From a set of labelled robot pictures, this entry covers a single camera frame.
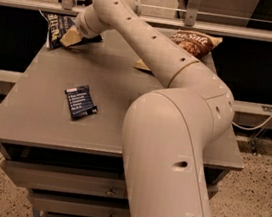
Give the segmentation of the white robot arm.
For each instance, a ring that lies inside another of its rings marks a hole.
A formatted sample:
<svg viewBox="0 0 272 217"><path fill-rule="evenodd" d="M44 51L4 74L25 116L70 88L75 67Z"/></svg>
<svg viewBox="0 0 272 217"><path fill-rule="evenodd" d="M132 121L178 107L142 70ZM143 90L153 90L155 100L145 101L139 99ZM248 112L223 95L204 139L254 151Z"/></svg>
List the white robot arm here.
<svg viewBox="0 0 272 217"><path fill-rule="evenodd" d="M203 153L231 126L228 86L190 53L140 19L140 0L93 0L62 43L115 29L161 89L130 105L122 125L131 217L212 217Z"/></svg>

